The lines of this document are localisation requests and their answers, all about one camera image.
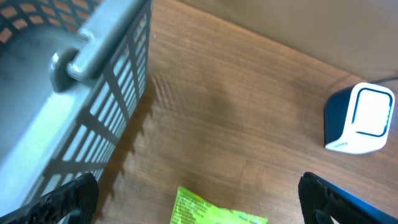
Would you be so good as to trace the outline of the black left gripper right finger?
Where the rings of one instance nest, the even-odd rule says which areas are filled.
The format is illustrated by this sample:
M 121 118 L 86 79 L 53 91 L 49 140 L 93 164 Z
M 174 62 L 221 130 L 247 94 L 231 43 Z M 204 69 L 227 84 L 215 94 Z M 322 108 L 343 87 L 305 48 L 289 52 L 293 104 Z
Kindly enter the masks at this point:
M 397 218 L 312 172 L 301 176 L 298 197 L 306 224 L 397 223 Z

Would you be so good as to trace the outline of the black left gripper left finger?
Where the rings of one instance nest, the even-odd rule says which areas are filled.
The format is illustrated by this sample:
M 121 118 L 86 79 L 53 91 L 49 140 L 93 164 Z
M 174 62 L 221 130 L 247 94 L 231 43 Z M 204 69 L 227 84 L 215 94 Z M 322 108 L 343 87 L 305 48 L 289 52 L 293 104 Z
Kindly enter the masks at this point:
M 1 223 L 90 223 L 98 199 L 98 183 L 89 172 L 2 216 Z

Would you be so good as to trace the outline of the green gummy candy bag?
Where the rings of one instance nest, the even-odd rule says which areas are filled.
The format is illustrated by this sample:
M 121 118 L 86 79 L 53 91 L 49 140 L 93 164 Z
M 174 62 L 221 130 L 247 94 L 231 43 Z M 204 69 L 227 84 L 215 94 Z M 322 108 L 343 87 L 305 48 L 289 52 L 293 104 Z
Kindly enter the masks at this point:
M 171 224 L 266 224 L 267 218 L 217 207 L 194 192 L 179 186 Z

